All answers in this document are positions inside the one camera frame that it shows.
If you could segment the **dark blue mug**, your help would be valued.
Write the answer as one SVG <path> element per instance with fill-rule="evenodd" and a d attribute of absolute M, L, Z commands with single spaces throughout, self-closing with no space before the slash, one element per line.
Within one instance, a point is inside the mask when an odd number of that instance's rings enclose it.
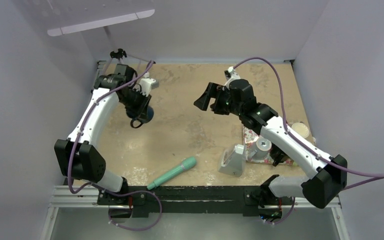
<path fill-rule="evenodd" d="M 149 123 L 154 117 L 154 109 L 151 106 L 147 106 L 143 111 L 137 116 L 130 116 L 130 127 L 133 129 L 138 129 L 144 124 Z"/>

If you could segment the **white footed mug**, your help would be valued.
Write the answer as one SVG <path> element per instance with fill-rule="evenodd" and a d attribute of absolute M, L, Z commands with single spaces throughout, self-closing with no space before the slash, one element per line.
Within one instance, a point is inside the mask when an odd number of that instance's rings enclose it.
<path fill-rule="evenodd" d="M 263 162 L 269 156 L 269 152 L 272 148 L 272 142 L 264 137 L 255 137 L 247 145 L 246 158 L 249 162 Z"/>

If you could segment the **cream mug black handle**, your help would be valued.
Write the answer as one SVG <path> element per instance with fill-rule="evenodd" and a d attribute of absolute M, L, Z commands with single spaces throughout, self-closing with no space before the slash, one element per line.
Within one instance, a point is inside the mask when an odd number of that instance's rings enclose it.
<path fill-rule="evenodd" d="M 294 122 L 290 127 L 304 139 L 310 136 L 310 128 L 303 122 Z"/>

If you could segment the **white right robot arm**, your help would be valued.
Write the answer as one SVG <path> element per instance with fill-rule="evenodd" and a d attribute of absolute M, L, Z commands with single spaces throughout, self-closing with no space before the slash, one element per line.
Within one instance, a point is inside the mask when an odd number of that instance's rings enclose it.
<path fill-rule="evenodd" d="M 238 116 L 245 127 L 269 140 L 305 173 L 301 179 L 274 176 L 266 180 L 260 191 L 264 202 L 272 204 L 281 197 L 299 197 L 323 209 L 345 189 L 347 160 L 340 154 L 333 157 L 295 135 L 273 108 L 257 102 L 247 80 L 234 80 L 229 86 L 210 82 L 203 97 L 212 112 Z"/>

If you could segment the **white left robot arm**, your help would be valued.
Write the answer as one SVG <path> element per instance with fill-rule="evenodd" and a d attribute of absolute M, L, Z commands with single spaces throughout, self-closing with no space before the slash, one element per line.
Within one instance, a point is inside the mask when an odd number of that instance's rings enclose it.
<path fill-rule="evenodd" d="M 150 91 L 158 84 L 147 70 L 138 75 L 124 64 L 117 64 L 113 74 L 96 79 L 88 108 L 76 128 L 66 139 L 58 139 L 54 145 L 61 173 L 66 177 L 72 194 L 92 186 L 108 193 L 112 201 L 122 205 L 128 201 L 129 195 L 137 193 L 137 190 L 129 190 L 125 177 L 107 168 L 96 146 L 118 103 L 124 105 L 131 128 L 138 129 L 149 123 L 154 116 L 149 105 Z"/>

